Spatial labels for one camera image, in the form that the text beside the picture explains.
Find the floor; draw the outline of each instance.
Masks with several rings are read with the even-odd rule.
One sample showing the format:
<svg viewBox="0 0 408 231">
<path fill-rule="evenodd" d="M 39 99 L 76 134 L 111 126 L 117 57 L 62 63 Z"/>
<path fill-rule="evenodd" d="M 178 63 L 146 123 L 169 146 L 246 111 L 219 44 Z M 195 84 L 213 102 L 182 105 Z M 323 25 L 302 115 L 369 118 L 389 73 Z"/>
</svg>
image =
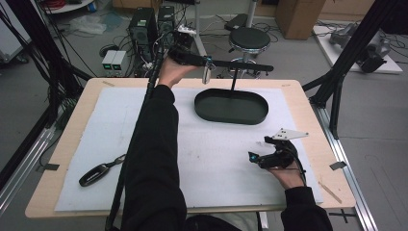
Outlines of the floor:
<svg viewBox="0 0 408 231">
<path fill-rule="evenodd" d="M 99 11 L 93 16 L 106 18 L 109 11 Z M 86 10 L 66 13 L 58 16 L 61 27 L 76 16 L 89 14 Z M 202 33 L 206 51 L 218 60 L 232 60 L 239 57 L 239 52 L 228 53 L 230 49 L 227 37 L 209 35 L 227 35 L 222 30 L 223 23 L 218 17 L 207 17 L 201 20 L 202 27 L 208 29 Z M 257 17 L 255 22 L 265 22 L 275 26 L 271 18 Z M 102 58 L 99 49 L 113 41 L 118 43 L 125 36 L 125 28 L 129 20 L 126 16 L 120 25 L 112 22 L 112 26 L 102 36 L 84 33 L 70 33 L 67 38 L 81 55 L 87 65 L 97 76 L 103 76 Z M 271 32 L 277 42 L 259 55 L 259 64 L 272 64 L 274 70 L 261 78 L 295 79 L 302 85 L 326 73 L 329 62 L 319 48 L 316 38 L 307 40 L 285 40 L 279 32 Z M 408 38 L 398 37 L 408 44 Z M 408 55 L 406 49 L 397 49 Z M 86 73 L 90 71 L 68 48 L 68 55 L 78 68 Z M 350 162 L 357 181 L 361 187 L 378 230 L 408 230 L 408 181 L 406 163 L 408 163 L 408 58 L 392 51 L 390 57 L 404 70 L 394 74 L 364 74 L 349 72 L 344 81 L 344 90 L 339 117 L 339 136 L 344 151 Z M 215 70 L 213 76 L 221 74 L 222 69 Z M 188 77 L 197 76 L 194 72 Z M 316 90 L 306 92 L 312 96 Z M 28 64 L 0 65 L 0 167 L 10 159 L 14 151 L 24 140 L 35 122 L 47 107 L 47 85 L 43 81 L 32 62 Z M 49 158 L 52 148 L 44 155 Z M 25 208 L 34 192 L 41 173 L 34 169 L 29 174 L 21 189 L 15 195 L 4 213 L 0 214 L 2 230 L 102 230 L 105 218 L 56 218 L 28 219 L 24 215 Z M 330 210 L 329 213 L 340 213 Z M 344 210 L 353 214 L 353 210 Z M 283 230 L 279 213 L 268 213 L 269 230 Z M 335 230 L 362 230 L 355 217 L 330 216 Z"/>
</svg>

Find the stool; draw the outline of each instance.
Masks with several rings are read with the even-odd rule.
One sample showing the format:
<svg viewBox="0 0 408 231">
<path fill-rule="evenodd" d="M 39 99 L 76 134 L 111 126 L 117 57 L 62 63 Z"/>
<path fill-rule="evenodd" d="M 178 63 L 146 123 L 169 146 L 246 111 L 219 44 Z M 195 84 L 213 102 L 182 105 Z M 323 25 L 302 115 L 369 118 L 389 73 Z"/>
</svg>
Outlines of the stool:
<svg viewBox="0 0 408 231">
<path fill-rule="evenodd" d="M 229 43 L 233 49 L 243 52 L 242 58 L 232 60 L 232 62 L 253 63 L 255 61 L 249 60 L 249 55 L 258 55 L 268 49 L 270 45 L 270 37 L 266 32 L 255 28 L 240 27 L 231 32 L 229 36 Z M 234 72 L 235 69 L 228 69 L 228 72 Z M 243 75 L 249 74 L 252 77 L 258 79 L 260 72 L 254 70 L 253 73 L 249 73 L 248 70 L 239 70 Z"/>
</svg>

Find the computer tower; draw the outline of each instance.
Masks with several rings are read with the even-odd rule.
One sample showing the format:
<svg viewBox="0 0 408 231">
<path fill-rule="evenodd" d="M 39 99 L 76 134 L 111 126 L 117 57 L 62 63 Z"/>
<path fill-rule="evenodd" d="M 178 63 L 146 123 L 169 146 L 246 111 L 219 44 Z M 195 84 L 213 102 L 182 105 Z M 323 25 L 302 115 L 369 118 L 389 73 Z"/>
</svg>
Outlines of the computer tower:
<svg viewBox="0 0 408 231">
<path fill-rule="evenodd" d="M 159 26 L 159 34 L 163 36 L 165 47 L 173 44 L 173 31 L 175 26 L 174 7 L 161 6 L 157 17 L 157 24 Z"/>
<path fill-rule="evenodd" d="M 129 24 L 130 38 L 147 62 L 153 61 L 153 44 L 158 38 L 153 8 L 136 8 Z"/>
</svg>

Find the black long-sleeve shirt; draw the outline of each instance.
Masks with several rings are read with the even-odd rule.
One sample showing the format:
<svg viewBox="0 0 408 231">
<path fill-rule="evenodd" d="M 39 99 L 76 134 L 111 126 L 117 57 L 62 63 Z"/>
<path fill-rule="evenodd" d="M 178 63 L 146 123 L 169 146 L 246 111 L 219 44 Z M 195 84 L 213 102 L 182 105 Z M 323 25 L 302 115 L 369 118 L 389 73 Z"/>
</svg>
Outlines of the black long-sleeve shirt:
<svg viewBox="0 0 408 231">
<path fill-rule="evenodd" d="M 179 187 L 179 117 L 173 104 L 171 89 L 159 85 L 140 112 L 126 155 L 122 230 L 183 229 L 187 209 Z M 316 205 L 310 188 L 293 188 L 285 194 L 288 205 L 282 213 L 285 230 L 332 230 L 326 212 Z"/>
</svg>

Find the table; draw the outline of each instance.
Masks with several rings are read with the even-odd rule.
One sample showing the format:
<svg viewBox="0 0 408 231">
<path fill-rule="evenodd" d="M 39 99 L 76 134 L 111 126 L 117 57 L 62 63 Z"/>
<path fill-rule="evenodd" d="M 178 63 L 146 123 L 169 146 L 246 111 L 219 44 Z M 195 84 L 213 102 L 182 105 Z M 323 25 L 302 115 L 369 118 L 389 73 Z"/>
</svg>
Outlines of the table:
<svg viewBox="0 0 408 231">
<path fill-rule="evenodd" d="M 147 79 L 115 79 L 95 78 L 88 81 L 87 86 L 65 127 L 64 133 L 50 160 L 51 164 L 60 165 L 57 171 L 46 170 L 38 183 L 36 191 L 26 209 L 28 218 L 57 218 L 79 216 L 106 216 L 102 212 L 55 212 L 54 207 L 63 188 L 64 177 L 70 160 L 87 126 L 88 119 L 103 88 L 145 87 Z M 175 88 L 229 88 L 231 80 L 213 79 L 204 86 L 201 79 L 183 79 Z M 308 159 L 319 181 L 324 202 L 322 208 L 351 208 L 355 199 L 340 169 L 332 170 L 329 166 L 336 162 L 330 145 L 324 136 L 319 122 L 309 104 L 300 84 L 295 80 L 239 80 L 237 88 L 271 88 L 284 92 L 294 123 L 299 131 L 307 131 L 310 135 L 303 146 Z M 234 212 L 228 208 L 223 212 Z M 247 207 L 246 211 L 257 211 L 257 206 Z M 189 213 L 211 213 L 208 210 L 189 209 Z"/>
</svg>

